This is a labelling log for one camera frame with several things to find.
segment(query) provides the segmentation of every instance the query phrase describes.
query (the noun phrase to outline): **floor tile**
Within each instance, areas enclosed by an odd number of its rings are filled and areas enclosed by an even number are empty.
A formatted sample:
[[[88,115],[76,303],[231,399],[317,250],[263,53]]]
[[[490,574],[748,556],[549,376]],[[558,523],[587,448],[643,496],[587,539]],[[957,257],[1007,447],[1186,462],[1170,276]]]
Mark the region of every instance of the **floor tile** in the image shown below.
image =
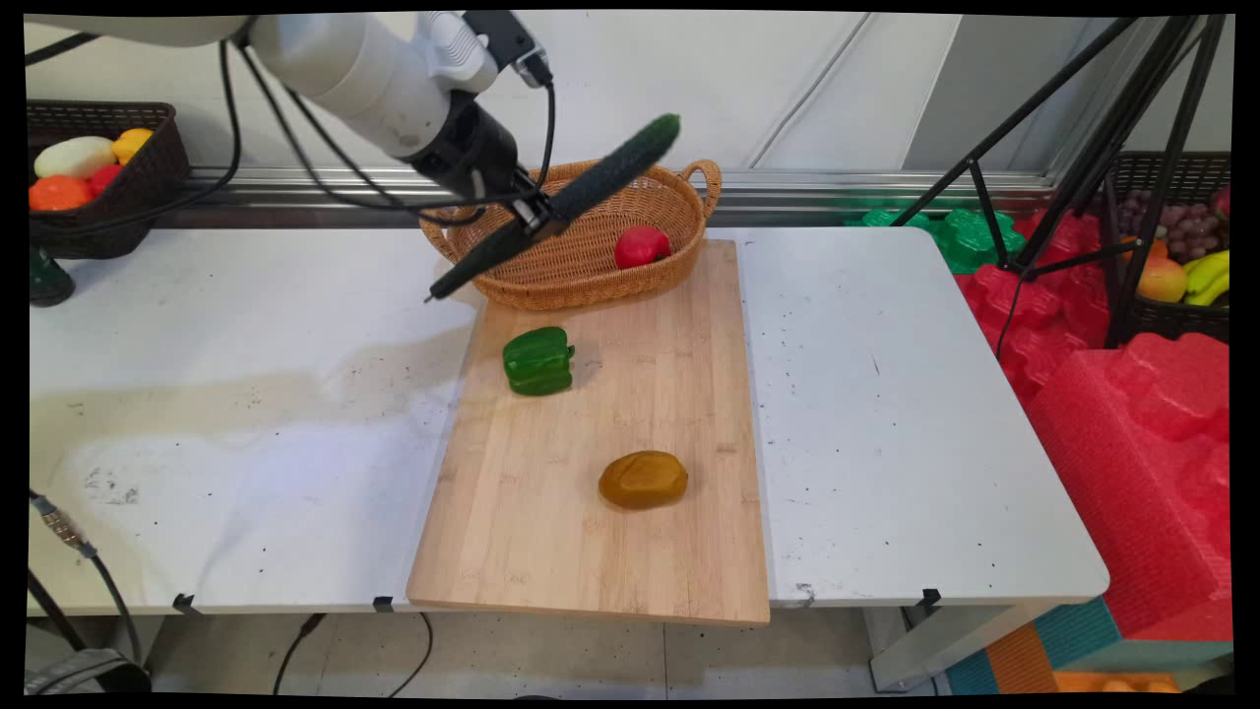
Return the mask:
[[[178,616],[163,623],[150,654],[154,691],[271,694],[276,671],[305,615]],[[282,694],[316,694],[335,616],[294,652]]]
[[[761,628],[665,626],[670,699],[874,696],[856,608],[774,611]],[[932,695],[931,683],[911,695]]]
[[[428,613],[433,652],[399,696],[664,699],[660,623]],[[383,696],[426,646],[418,613],[340,616],[320,694]]]

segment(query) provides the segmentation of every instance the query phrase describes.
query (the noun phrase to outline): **red tomato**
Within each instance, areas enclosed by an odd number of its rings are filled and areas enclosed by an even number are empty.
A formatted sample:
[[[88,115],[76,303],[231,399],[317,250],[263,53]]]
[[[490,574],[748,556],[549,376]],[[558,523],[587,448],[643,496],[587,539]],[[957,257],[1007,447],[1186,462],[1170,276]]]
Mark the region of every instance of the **red tomato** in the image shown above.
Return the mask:
[[[122,165],[106,165],[92,173],[92,176],[87,179],[87,185],[92,188],[92,196],[100,196],[105,191],[105,188],[110,186],[110,181],[118,176],[121,171]]]
[[[92,188],[86,179],[71,175],[39,178],[28,190],[30,208],[35,212],[74,209],[92,200]]]
[[[669,256],[669,237],[649,225],[627,228],[612,251],[619,268],[633,268]]]

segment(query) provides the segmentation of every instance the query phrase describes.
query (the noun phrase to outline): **orange fruit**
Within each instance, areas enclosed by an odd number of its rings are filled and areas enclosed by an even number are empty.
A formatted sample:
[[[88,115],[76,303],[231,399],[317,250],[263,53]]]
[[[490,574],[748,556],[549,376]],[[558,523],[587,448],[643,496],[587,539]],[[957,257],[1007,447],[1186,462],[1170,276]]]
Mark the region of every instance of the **orange fruit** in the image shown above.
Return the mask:
[[[1130,241],[1137,241],[1137,235],[1126,235],[1121,241],[1129,243]],[[1133,251],[1124,252],[1124,259],[1128,261],[1133,257]],[[1154,243],[1150,244],[1150,253],[1147,258],[1167,258],[1168,257],[1168,243],[1162,238],[1157,238]]]
[[[74,209],[92,200],[92,188],[86,179],[50,175],[39,178],[26,190],[26,200],[35,212]]]
[[[1186,269],[1169,258],[1147,258],[1138,281],[1138,295],[1160,302],[1178,302],[1186,295]]]

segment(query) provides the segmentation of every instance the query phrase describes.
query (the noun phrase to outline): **red apple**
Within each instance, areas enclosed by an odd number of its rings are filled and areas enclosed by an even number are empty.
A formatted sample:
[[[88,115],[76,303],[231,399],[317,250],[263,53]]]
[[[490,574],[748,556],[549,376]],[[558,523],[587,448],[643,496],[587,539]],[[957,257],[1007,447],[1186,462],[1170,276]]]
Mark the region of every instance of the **red apple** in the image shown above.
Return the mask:
[[[659,261],[672,252],[669,237],[658,228],[639,225],[627,228],[612,251],[619,268],[633,268]]]
[[[100,196],[105,191],[105,188],[110,186],[110,181],[118,176],[121,171],[122,165],[106,165],[92,173],[92,176],[87,180],[87,186],[92,190],[92,196]]]

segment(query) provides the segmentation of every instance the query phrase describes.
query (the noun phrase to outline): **stain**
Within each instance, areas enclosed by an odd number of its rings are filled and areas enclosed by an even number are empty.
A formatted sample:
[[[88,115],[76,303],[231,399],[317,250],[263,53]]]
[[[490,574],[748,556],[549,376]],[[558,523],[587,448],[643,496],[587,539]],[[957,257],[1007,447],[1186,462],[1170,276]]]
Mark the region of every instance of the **stain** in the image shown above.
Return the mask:
[[[115,480],[113,471],[92,468],[83,481],[83,490],[89,499],[105,505],[139,505],[140,489],[134,486],[120,486]]]
[[[814,604],[814,587],[808,583],[796,584],[796,591],[806,594],[809,598],[795,602],[791,608],[809,608]]]

